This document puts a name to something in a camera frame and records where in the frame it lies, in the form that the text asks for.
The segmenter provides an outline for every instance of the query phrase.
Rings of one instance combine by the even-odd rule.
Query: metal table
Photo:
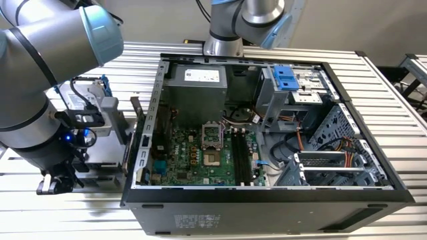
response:
[[[408,97],[420,84],[427,87],[427,55],[408,53],[399,67],[405,68],[415,76],[415,80],[401,93],[404,97]]]
[[[198,44],[126,42],[122,55],[85,76],[108,76],[118,109],[134,116],[130,96],[138,96],[146,110],[160,53],[201,54]],[[356,109],[381,146],[416,204],[360,228],[351,234],[328,234],[326,239],[425,239],[427,238],[427,126],[403,100],[369,59],[351,51],[245,47],[248,58],[328,62],[348,91]],[[61,110],[62,102],[49,90],[48,97]],[[0,233],[1,239],[33,238],[140,238],[145,236],[132,213],[118,208],[120,192],[68,193],[36,196],[41,179],[37,170],[12,151],[0,159]],[[314,239],[317,235],[176,236],[172,239]]]

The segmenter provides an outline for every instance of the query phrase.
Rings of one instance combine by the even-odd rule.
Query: robotic arm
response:
[[[210,0],[210,3],[205,55],[241,57],[241,38],[264,49],[277,47],[292,22],[284,0]]]
[[[76,10],[58,0],[2,0],[13,25],[0,32],[0,142],[41,170],[36,193],[60,194],[81,182],[69,125],[44,91],[122,53],[118,26],[100,6]]]
[[[0,31],[0,143],[41,170],[38,195],[82,186],[76,162],[84,163],[89,147],[74,144],[85,142],[88,129],[70,119],[70,112],[54,109],[44,91],[124,50],[110,14],[97,5],[73,10],[70,4],[69,0],[0,0],[0,12],[13,26]],[[284,0],[212,0],[204,54],[241,56],[241,38],[272,49],[290,20]]]

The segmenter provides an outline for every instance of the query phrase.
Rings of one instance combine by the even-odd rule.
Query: ram slot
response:
[[[233,134],[232,140],[232,159],[233,159],[233,170],[236,175],[236,184],[245,186],[250,185],[250,163],[249,163],[249,151],[246,147],[246,140],[244,133],[237,132]]]
[[[238,143],[237,133],[230,135],[230,149],[232,149],[232,161],[233,161],[233,179],[236,186],[242,183],[241,165],[240,165],[240,154],[238,154]]]

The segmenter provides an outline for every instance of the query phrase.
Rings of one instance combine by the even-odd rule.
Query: label sticker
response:
[[[186,69],[184,81],[192,82],[220,82],[218,70]]]
[[[257,124],[258,121],[260,121],[260,116],[258,116],[257,114],[254,114],[254,117],[253,117],[253,119],[252,119],[252,122],[253,122],[254,124]]]
[[[174,215],[174,224],[177,229],[210,229],[217,228],[220,224],[220,214],[206,215]]]

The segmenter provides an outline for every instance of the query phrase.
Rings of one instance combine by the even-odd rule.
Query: motherboard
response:
[[[257,156],[253,132],[232,132],[214,123],[200,129],[173,128],[169,154],[166,159],[153,162],[150,183],[161,186],[240,186],[245,182],[248,186],[264,186]]]

